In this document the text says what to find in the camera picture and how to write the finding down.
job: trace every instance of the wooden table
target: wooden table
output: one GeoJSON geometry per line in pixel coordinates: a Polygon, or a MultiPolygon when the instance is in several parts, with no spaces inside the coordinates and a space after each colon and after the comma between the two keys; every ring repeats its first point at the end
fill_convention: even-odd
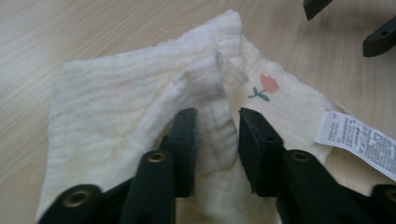
{"type": "MultiPolygon", "coordinates": [[[[2,1],[0,6],[0,218],[34,223],[48,151],[51,89],[63,63],[141,49],[227,9],[269,60],[396,138],[396,48],[362,57],[361,42],[396,15],[394,0],[333,1],[307,21],[303,0],[2,1]]],[[[393,183],[335,149],[326,166],[368,193],[393,183]]]]}

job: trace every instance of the white cloth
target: white cloth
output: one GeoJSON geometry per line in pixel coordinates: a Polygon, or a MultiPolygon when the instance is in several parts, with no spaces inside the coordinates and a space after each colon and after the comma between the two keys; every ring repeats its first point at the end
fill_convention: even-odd
{"type": "Polygon", "coordinates": [[[228,11],[152,48],[66,63],[49,114],[49,157],[37,218],[65,189],[102,191],[134,176],[177,111],[198,110],[195,196],[177,199],[177,223],[275,223],[273,199],[250,194],[237,156],[238,110],[261,112],[288,149],[324,162],[314,143],[326,97],[265,60],[228,11]]]}

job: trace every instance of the cloth fold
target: cloth fold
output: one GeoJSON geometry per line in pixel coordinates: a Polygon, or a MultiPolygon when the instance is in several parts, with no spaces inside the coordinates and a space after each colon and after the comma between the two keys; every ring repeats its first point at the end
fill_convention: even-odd
{"type": "Polygon", "coordinates": [[[77,184],[106,191],[132,177],[176,112],[195,107],[195,196],[177,199],[177,223],[277,223],[275,201],[250,194],[238,160],[238,110],[261,112],[286,148],[324,162],[331,148],[314,139],[328,104],[263,58],[231,10],[156,47],[66,63],[53,90],[36,218],[77,184]]]}

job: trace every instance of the wrinkled fabric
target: wrinkled fabric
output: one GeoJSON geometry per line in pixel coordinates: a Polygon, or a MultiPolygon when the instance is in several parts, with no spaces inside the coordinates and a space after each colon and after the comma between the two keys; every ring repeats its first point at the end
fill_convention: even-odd
{"type": "Polygon", "coordinates": [[[174,115],[195,107],[195,195],[177,199],[177,223],[277,223],[275,200],[251,194],[238,159],[238,110],[259,111],[286,148],[324,162],[331,148],[314,139],[328,105],[322,93],[262,57],[234,11],[155,47],[66,63],[52,95],[36,217],[75,185],[106,191],[134,176],[174,115]]]}

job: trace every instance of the towel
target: towel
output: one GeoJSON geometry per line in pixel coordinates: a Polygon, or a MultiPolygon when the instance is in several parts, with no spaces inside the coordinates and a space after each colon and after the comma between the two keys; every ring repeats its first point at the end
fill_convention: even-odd
{"type": "Polygon", "coordinates": [[[266,60],[231,10],[155,47],[66,63],[53,88],[36,218],[70,187],[106,191],[134,176],[176,112],[195,107],[195,195],[177,199],[177,223],[277,223],[275,199],[251,194],[238,159],[238,110],[259,111],[287,149],[324,162],[331,148],[314,139],[329,106],[321,92],[266,60]]]}

